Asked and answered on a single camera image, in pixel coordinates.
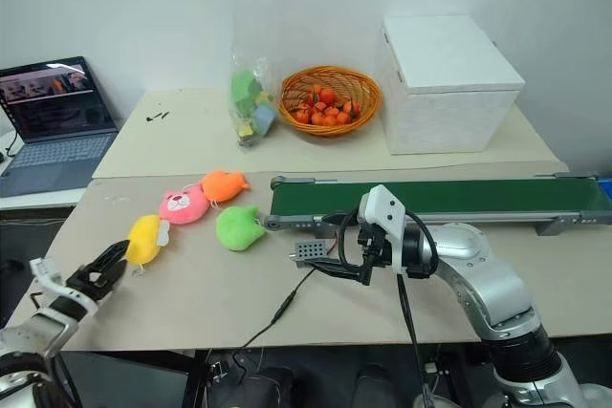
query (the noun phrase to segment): screen display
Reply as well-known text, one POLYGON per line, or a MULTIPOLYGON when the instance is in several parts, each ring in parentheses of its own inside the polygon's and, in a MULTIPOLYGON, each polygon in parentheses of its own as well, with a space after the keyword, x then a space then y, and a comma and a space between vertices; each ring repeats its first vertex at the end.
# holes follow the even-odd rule
POLYGON ((0 104, 24 140, 115 129, 82 58, 0 71, 0 104))

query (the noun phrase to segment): box lid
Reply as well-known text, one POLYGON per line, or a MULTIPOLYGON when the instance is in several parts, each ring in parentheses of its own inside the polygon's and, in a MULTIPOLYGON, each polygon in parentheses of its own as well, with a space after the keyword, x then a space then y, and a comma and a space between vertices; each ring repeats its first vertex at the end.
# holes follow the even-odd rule
POLYGON ((520 90, 525 81, 467 15, 384 20, 413 94, 520 90))

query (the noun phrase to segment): yellow plush toy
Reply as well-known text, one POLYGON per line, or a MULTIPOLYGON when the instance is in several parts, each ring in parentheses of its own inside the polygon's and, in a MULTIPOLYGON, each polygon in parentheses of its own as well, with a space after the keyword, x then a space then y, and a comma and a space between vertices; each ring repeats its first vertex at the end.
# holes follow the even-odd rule
POLYGON ((127 261, 141 268, 152 261, 160 252, 160 248, 168 244, 169 229, 170 223, 162 220, 159 215, 140 217, 127 235, 130 242, 125 252, 127 261))
POLYGON ((251 188, 241 172, 213 171, 206 174, 200 185, 209 201, 222 203, 234 198, 242 190, 251 188))

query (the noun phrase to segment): desk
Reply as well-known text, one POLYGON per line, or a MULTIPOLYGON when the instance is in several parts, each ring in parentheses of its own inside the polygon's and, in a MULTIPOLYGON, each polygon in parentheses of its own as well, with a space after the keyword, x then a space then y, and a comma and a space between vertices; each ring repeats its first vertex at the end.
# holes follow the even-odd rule
MULTIPOLYGON (((262 211, 268 211, 272 200, 269 182, 276 174, 248 174, 252 190, 243 192, 233 204, 257 204, 262 211)), ((66 276, 125 238, 138 217, 157 211, 166 190, 197 182, 200 177, 92 181, 60 229, 49 256, 66 276)), ((511 164, 480 164, 320 173, 317 177, 373 182, 525 175, 511 164)), ((248 252, 228 252, 214 235, 217 212, 210 209, 196 223, 173 226, 170 244, 147 266, 147 273, 133 277, 128 272, 97 316, 83 322, 66 349, 238 347, 267 325, 306 272, 295 268, 288 258, 300 237, 291 231, 270 233, 248 252)), ((483 229, 494 254, 507 260, 524 279, 551 336, 612 332, 612 314, 605 313, 612 296, 612 228, 572 228, 555 237, 536 236, 528 225, 489 225, 483 229)), ((358 261, 360 252, 355 239, 354 234, 347 234, 347 254, 358 261)), ((409 280, 407 285, 421 341, 477 339, 453 292, 440 279, 409 280)), ((32 313, 33 305, 26 296, 11 321, 18 323, 32 313)), ((407 341, 394 275, 389 268, 380 268, 374 271, 370 287, 315 273, 283 318, 253 345, 407 341)))
MULTIPOLYGON (((14 135, 15 132, 10 131, 0 138, 0 152, 2 152, 5 157, 4 161, 0 163, 0 174, 2 174, 11 163, 11 158, 6 156, 6 149, 11 145, 14 135)), ((23 141, 17 136, 17 140, 11 148, 11 152, 13 154, 17 153, 22 146, 23 141)), ((85 188, 0 198, 0 210, 69 207, 77 205, 83 193, 85 193, 85 188)))
POLYGON ((243 172, 418 169, 460 164, 530 164, 535 173, 565 171, 514 106, 484 152, 389 155, 378 117, 351 136, 319 139, 277 123, 251 150, 238 147, 228 98, 218 90, 147 92, 125 122, 94 178, 243 172), (162 119, 158 113, 169 112, 162 119))

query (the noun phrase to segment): woven basket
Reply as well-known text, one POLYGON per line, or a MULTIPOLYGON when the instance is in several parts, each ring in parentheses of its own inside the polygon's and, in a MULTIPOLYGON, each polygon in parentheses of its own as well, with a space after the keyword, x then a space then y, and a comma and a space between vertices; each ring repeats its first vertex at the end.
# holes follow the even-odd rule
POLYGON ((376 115, 382 103, 381 90, 370 77, 341 67, 318 66, 300 71, 283 81, 278 112, 295 129, 313 136, 329 138, 361 128, 376 115), (339 126, 317 126, 297 122, 291 111, 304 102, 316 83, 334 90, 337 97, 336 105, 350 100, 357 102, 361 110, 360 117, 352 123, 339 126))

